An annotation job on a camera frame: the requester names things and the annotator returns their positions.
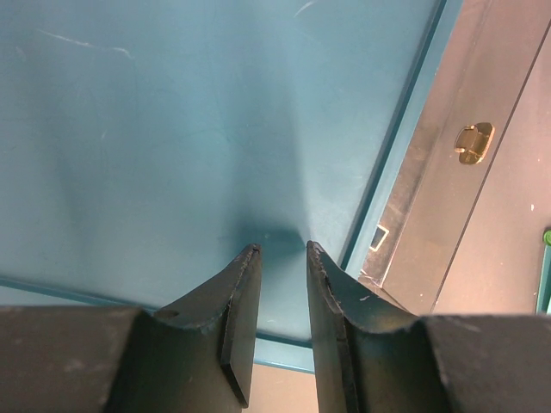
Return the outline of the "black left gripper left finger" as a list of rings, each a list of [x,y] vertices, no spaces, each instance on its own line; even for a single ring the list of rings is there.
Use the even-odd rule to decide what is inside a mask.
[[[262,251],[246,246],[169,305],[5,306],[4,412],[240,412],[249,405]]]

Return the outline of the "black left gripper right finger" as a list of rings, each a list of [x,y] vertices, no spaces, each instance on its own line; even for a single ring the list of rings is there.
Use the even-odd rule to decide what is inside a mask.
[[[320,411],[549,411],[549,317],[418,317],[313,241],[306,269]]]

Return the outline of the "clear bottom drawer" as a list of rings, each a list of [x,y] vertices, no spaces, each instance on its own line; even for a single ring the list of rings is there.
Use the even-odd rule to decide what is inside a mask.
[[[550,4],[466,1],[359,279],[414,314],[530,314],[549,226]]]

